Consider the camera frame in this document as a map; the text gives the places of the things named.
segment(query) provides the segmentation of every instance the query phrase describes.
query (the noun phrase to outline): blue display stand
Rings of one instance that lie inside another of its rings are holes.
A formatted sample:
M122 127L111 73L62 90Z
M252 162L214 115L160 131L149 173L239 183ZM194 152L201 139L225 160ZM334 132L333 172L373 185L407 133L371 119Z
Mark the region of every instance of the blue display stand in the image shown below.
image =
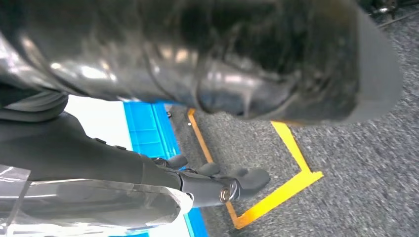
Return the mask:
M124 109L135 152L164 159L180 154L163 103L125 102ZM199 209L192 209L185 215L185 221L191 237L208 237Z
M141 233L141 234L132 235L129 237L150 237L150 235L148 233Z

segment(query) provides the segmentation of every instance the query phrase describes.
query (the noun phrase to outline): yellow floor marking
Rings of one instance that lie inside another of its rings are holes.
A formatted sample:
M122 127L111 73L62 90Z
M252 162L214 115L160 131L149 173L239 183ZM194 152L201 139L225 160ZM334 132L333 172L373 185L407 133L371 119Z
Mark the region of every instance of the yellow floor marking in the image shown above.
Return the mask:
M301 171L311 172L288 126L281 122L271 122L271 124L274 126L275 131L281 137L282 141L290 151L291 155L294 157L295 161L297 161Z
M194 109L189 109L188 111L189 121L191 122L192 128L194 129L195 135L197 136L199 145L201 146L201 149L204 152L204 156L207 159L207 162L208 163L214 162L214 160L212 160L210 151L208 150L208 147L205 144L204 138L202 137L201 131L199 130L198 125L195 121L194 113L195 113Z
M192 128L195 131L198 142L204 152L205 158L208 162L213 162L208 147L206 146L204 138L202 137L202 134L195 121L194 112L195 110L193 109L188 111L189 121L192 124ZM234 210L233 204L230 202L226 203L228 213L230 214L231 220L233 221L234 227L236 229L241 229L249 225L253 221L265 215L270 210L274 209L281 203L290 199L292 196L296 195L323 177L322 172L311 172L288 126L280 122L272 122L272 125L287 146L291 155L294 157L301 171L239 217Z

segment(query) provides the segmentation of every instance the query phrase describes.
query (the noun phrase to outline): yellow tape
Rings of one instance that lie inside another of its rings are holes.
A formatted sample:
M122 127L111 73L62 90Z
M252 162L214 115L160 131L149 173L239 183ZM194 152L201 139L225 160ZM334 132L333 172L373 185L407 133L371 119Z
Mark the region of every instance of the yellow tape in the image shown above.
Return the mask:
M195 111L192 109L189 110L188 118L198 138L198 142L201 145L201 148L204 152L205 158L208 162L213 162L208 147L205 144L204 138L202 137L198 125L196 124L194 112ZM281 203L290 199L292 196L296 195L297 193L299 193L300 191L307 188L308 186L319 180L321 177L323 177L322 172L311 172L288 126L280 122L272 122L272 125L274 126L275 131L284 141L291 155L294 157L295 161L301 169L301 172L289 181L287 181L285 184L280 186L277 190L269 194L267 197L262 199L255 206L247 210L243 215L239 217L237 216L236 211L234 210L233 204L230 202L226 203L228 213L230 214L231 220L233 221L234 227L236 229L241 229L249 225L253 221L265 215L270 210L274 209Z

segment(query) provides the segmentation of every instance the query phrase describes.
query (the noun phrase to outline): metal bolt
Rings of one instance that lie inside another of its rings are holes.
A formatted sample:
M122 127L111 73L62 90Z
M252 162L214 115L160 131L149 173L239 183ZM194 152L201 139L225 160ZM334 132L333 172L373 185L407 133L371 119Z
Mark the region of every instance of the metal bolt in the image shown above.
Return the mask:
M230 200L231 192L229 188L223 188L220 192L220 201L228 202Z

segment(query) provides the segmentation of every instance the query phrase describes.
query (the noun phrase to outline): plastic sheet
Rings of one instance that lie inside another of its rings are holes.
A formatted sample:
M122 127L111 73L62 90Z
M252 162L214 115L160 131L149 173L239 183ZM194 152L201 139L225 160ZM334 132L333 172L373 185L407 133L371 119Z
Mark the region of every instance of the plastic sheet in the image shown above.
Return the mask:
M5 236L127 235L171 223L192 207L187 194L161 186L89 179L26 182L28 171L6 167L3 172Z

